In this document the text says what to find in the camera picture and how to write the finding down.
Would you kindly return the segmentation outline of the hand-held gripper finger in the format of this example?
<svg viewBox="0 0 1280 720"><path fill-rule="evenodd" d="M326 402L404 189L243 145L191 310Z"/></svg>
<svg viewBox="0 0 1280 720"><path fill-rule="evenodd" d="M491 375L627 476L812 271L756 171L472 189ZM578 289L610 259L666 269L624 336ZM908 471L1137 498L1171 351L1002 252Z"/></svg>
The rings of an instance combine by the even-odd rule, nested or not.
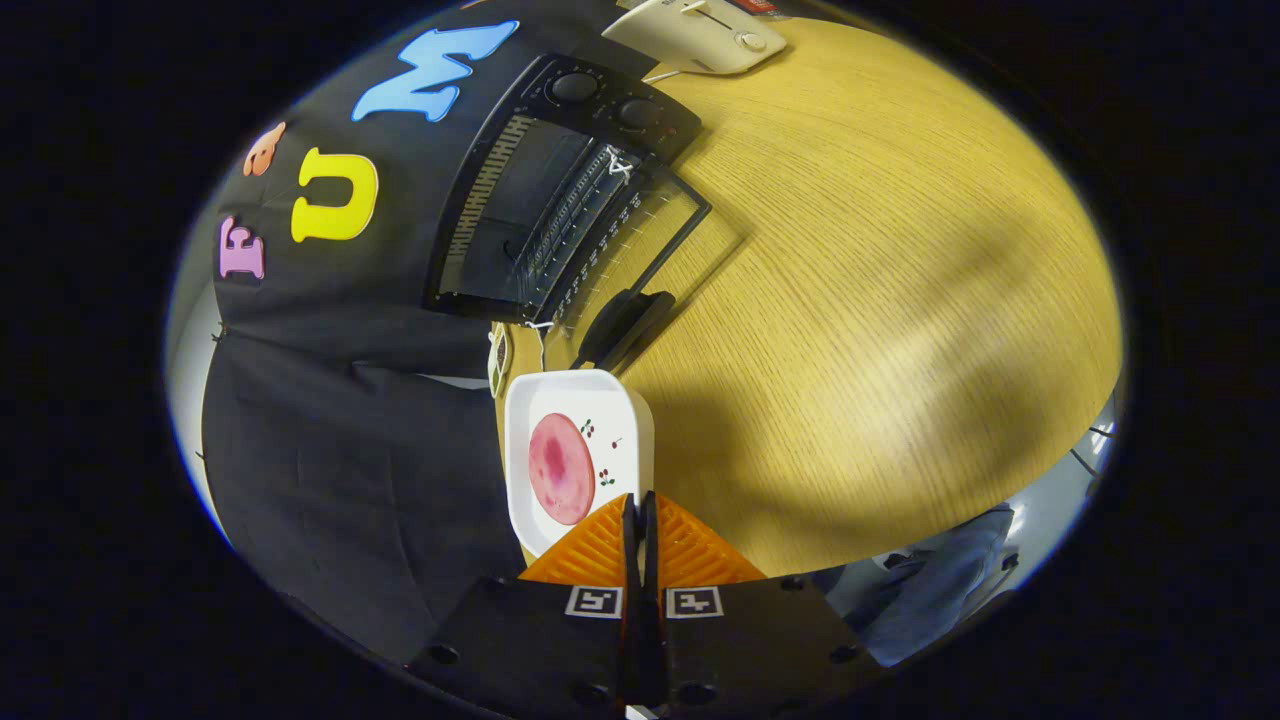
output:
<svg viewBox="0 0 1280 720"><path fill-rule="evenodd" d="M634 497L594 515L617 527L603 539L620 582L484 577L407 673L475 711L625 710L626 634L640 596Z"/></svg>
<svg viewBox="0 0 1280 720"><path fill-rule="evenodd" d="M765 577L675 501L645 497L645 705L824 711L884 674L809 575Z"/></svg>

